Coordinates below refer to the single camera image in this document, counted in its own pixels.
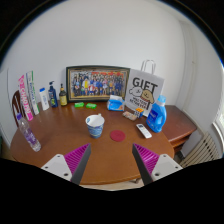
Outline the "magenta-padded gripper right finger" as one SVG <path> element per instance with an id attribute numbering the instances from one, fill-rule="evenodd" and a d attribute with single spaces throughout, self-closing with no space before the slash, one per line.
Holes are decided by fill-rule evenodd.
<path id="1" fill-rule="evenodd" d="M 182 169 L 169 155 L 158 155 L 136 143 L 132 146 L 132 154 L 144 185 L 148 185 Z"/>

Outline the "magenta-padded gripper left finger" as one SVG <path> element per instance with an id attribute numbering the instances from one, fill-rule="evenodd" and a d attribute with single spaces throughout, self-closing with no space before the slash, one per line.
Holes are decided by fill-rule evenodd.
<path id="1" fill-rule="evenodd" d="M 66 155 L 56 154 L 42 169 L 79 185 L 91 154 L 91 144 L 85 144 Z"/>

